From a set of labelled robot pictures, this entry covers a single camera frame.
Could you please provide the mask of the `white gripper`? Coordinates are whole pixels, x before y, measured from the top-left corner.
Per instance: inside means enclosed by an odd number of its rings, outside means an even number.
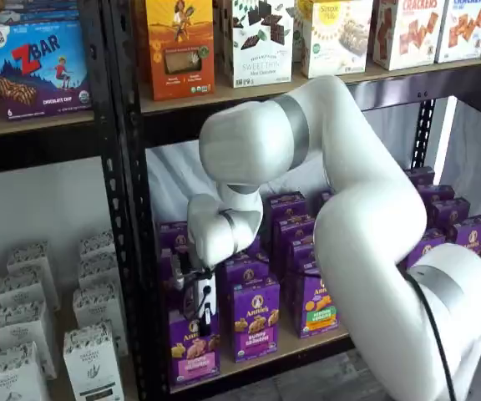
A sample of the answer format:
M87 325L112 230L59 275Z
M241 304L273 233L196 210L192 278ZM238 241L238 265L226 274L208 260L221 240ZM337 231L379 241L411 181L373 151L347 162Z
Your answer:
M212 317L216 314L215 273L204 270L196 274L193 286L185 288L183 316L187 320L200 320L201 337L210 336Z

